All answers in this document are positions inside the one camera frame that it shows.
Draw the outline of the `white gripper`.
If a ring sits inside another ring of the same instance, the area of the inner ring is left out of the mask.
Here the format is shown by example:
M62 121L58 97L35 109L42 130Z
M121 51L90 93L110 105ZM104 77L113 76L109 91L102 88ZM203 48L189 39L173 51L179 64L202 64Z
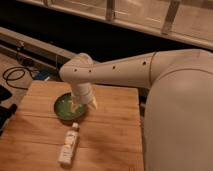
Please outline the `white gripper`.
M72 83L72 96L74 102L71 102L70 111L75 113L80 104L88 104L90 109L96 110L98 107L96 98L93 97L93 89L90 83Z

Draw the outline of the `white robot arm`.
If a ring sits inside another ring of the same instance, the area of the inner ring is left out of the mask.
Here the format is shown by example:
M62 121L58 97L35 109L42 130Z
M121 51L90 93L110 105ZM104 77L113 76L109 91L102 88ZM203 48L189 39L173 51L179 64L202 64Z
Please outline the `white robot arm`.
M93 83L147 88L146 171L213 171L213 52L159 51L95 63L80 53L60 68L76 103L94 101Z

